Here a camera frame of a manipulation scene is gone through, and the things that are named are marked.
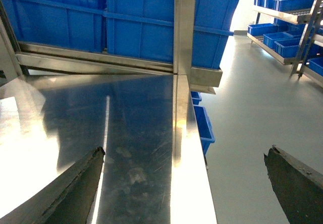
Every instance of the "metal edge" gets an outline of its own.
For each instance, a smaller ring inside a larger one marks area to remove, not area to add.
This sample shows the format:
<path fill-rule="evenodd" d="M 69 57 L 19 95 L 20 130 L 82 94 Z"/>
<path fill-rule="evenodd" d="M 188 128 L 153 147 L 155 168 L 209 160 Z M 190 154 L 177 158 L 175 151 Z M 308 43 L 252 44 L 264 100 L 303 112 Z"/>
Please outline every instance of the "metal edge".
<path fill-rule="evenodd" d="M 174 74 L 190 82 L 195 0 L 174 0 Z"/>
<path fill-rule="evenodd" d="M 58 70 L 76 74 L 154 74 L 171 75 L 172 73 L 158 72 L 147 69 L 109 65 L 97 62 L 67 59 L 34 53 L 17 53 L 21 65 L 39 69 Z"/>
<path fill-rule="evenodd" d="M 300 15 L 300 16 L 290 14 L 290 13 L 303 12 L 303 11 L 306 12 L 306 11 L 309 11 L 309 9 L 292 11 L 292 12 L 275 11 L 275 10 L 271 10 L 271 9 L 260 7 L 260 6 L 253 6 L 253 9 L 257 12 L 260 12 L 260 13 L 263 13 L 263 14 L 266 14 L 269 16 L 273 16 L 277 19 L 292 23 L 294 25 L 304 24 L 310 18 L 309 13 L 308 13 L 308 15 Z"/>
<path fill-rule="evenodd" d="M 323 36 L 322 35 L 315 34 L 313 37 L 313 40 L 316 45 L 323 47 Z"/>
<path fill-rule="evenodd" d="M 269 53 L 270 56 L 272 56 L 274 59 L 276 59 L 280 64 L 282 65 L 291 65 L 295 58 L 283 58 L 278 53 L 276 53 L 274 50 L 263 44 L 261 41 L 259 41 L 256 37 L 250 35 L 249 33 L 247 36 L 258 46 L 260 46 L 263 50 Z"/>
<path fill-rule="evenodd" d="M 22 52 L 36 53 L 49 56 L 58 56 L 68 59 L 78 60 L 89 60 L 97 63 L 105 63 L 111 65 L 119 65 L 133 68 L 142 68 L 148 70 L 158 70 L 163 72 L 173 72 L 173 65 L 154 62 L 149 60 L 140 60 L 135 58 L 120 57 L 116 55 L 92 53 L 85 51 L 77 51 L 71 49 L 64 49 L 53 46 L 39 45 L 39 44 L 28 44 L 19 42 Z"/>
<path fill-rule="evenodd" d="M 5 11 L 2 11 L 4 10 L 2 3 L 0 4 L 0 14 L 1 16 L 5 16 Z M 0 68 L 1 70 L 3 70 L 6 79 L 8 81 L 11 81 L 23 75 L 23 72 L 17 58 L 15 57 L 15 51 L 12 45 L 12 41 L 7 33 L 8 27 L 6 27 L 4 23 L 5 21 L 0 18 Z"/>
<path fill-rule="evenodd" d="M 206 94 L 216 94 L 214 88 L 210 86 L 191 84 L 190 89 L 191 91 L 202 92 Z"/>
<path fill-rule="evenodd" d="M 223 71 L 221 69 L 191 68 L 191 84 L 219 87 Z"/>
<path fill-rule="evenodd" d="M 313 71 L 309 67 L 302 65 L 300 69 L 300 73 L 304 74 L 307 78 L 313 80 L 316 84 L 323 87 L 323 76 Z"/>

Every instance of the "grey floor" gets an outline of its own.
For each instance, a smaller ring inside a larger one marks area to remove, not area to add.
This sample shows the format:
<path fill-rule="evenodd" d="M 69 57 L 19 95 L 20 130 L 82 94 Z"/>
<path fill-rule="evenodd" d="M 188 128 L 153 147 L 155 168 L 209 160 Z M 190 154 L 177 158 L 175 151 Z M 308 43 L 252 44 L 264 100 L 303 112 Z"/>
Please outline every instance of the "grey floor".
<path fill-rule="evenodd" d="M 323 173 L 323 88 L 245 36 L 230 37 L 217 95 L 202 94 L 216 142 L 207 152 L 219 224 L 288 224 L 263 162 L 273 144 Z"/>

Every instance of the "scratch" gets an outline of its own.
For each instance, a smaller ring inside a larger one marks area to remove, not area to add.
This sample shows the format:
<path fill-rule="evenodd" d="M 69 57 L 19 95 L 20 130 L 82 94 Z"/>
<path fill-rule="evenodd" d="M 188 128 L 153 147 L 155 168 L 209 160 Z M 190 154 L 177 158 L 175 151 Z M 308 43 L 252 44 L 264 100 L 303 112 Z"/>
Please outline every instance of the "scratch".
<path fill-rule="evenodd" d="M 167 142 L 162 143 L 161 145 L 159 145 L 158 148 L 156 148 L 151 154 L 154 154 L 158 149 L 160 149 L 161 147 L 165 146 L 167 144 Z"/>
<path fill-rule="evenodd" d="M 166 163 L 164 163 L 162 166 L 160 166 L 159 168 L 157 168 L 154 172 L 160 170 L 162 167 L 164 167 L 166 165 Z"/>
<path fill-rule="evenodd" d="M 164 197 L 165 197 L 165 193 L 163 194 L 163 200 L 161 201 L 161 205 L 163 205 Z"/>
<path fill-rule="evenodd" d="M 166 154 L 166 152 L 164 152 L 162 155 L 158 156 L 156 159 L 161 158 L 162 156 L 164 156 Z"/>

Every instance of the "stainless steel frame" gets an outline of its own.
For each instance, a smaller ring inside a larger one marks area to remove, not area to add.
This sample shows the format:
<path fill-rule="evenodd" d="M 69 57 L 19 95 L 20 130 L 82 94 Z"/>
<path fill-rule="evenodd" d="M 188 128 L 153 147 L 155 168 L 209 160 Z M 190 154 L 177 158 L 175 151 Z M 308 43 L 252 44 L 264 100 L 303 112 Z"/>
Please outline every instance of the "stainless steel frame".
<path fill-rule="evenodd" d="M 314 0 L 313 2 L 313 6 L 310 12 L 310 19 L 309 22 L 305 25 L 304 31 L 303 31 L 303 35 L 301 37 L 301 40 L 299 42 L 299 47 L 298 47 L 298 51 L 296 54 L 296 59 L 293 62 L 293 68 L 292 68 L 292 72 L 291 75 L 296 74 L 297 73 L 297 68 L 300 62 L 304 62 L 304 59 L 307 58 L 308 52 L 310 50 L 310 46 L 312 44 L 312 40 L 310 41 L 308 47 L 307 47 L 307 51 L 305 52 L 305 55 L 303 55 L 305 47 L 307 45 L 307 41 L 309 39 L 309 36 L 311 34 L 311 31 L 313 29 L 313 26 L 315 25 L 315 30 L 314 33 L 318 30 L 319 25 L 320 25 L 320 21 L 321 21 L 321 3 L 322 0 Z"/>
<path fill-rule="evenodd" d="M 290 11 L 290 12 L 281 12 L 275 11 L 268 8 L 254 6 L 253 9 L 259 13 L 263 13 L 277 19 L 287 21 L 294 25 L 304 24 L 307 23 L 310 19 L 310 10 L 297 10 L 297 11 Z"/>
<path fill-rule="evenodd" d="M 295 60 L 295 58 L 283 58 L 278 53 L 276 53 L 274 50 L 272 50 L 271 48 L 269 48 L 268 46 L 266 46 L 263 43 L 263 36 L 254 37 L 254 36 L 252 36 L 250 34 L 247 34 L 247 36 L 254 43 L 256 43 L 258 46 L 260 46 L 262 49 L 264 49 L 266 52 L 268 52 L 273 58 L 275 58 L 282 65 L 291 65 L 293 63 L 293 61 Z"/>
<path fill-rule="evenodd" d="M 175 0 L 174 11 L 174 63 L 155 62 L 128 57 L 119 57 L 107 53 L 90 53 L 63 49 L 49 45 L 17 42 L 0 4 L 2 21 L 0 25 L 4 43 L 0 50 L 4 57 L 5 75 L 11 80 L 22 75 L 21 66 L 48 71 L 62 71 L 77 74 L 175 74 L 186 75 L 194 88 L 213 93 L 212 87 L 218 87 L 222 70 L 192 67 L 192 46 L 194 28 L 195 0 Z"/>
<path fill-rule="evenodd" d="M 308 68 L 306 65 L 302 65 L 300 68 L 299 76 L 305 75 L 307 78 L 310 78 L 319 86 L 323 87 L 323 76 L 314 72 L 312 69 Z"/>

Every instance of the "metal tabletop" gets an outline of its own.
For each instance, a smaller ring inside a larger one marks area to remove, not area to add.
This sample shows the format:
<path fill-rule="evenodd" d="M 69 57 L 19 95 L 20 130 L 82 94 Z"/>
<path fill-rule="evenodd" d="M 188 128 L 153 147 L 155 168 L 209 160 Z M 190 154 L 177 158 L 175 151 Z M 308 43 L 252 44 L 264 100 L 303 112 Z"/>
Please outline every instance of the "metal tabletop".
<path fill-rule="evenodd" d="M 102 146 L 87 223 L 217 223 L 186 76 L 22 76 L 0 125 L 0 217 Z"/>

